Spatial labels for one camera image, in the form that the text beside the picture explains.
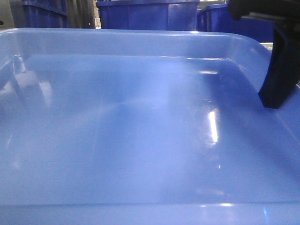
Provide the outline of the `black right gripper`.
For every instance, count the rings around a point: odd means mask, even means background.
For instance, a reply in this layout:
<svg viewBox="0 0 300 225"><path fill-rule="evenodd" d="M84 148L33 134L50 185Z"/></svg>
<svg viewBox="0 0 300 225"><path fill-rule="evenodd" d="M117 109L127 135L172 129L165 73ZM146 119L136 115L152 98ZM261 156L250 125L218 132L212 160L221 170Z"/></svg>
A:
<svg viewBox="0 0 300 225"><path fill-rule="evenodd" d="M230 0L227 11L273 22L273 48L268 72L258 95L264 107L278 109L300 81L300 2L298 0Z"/></svg>

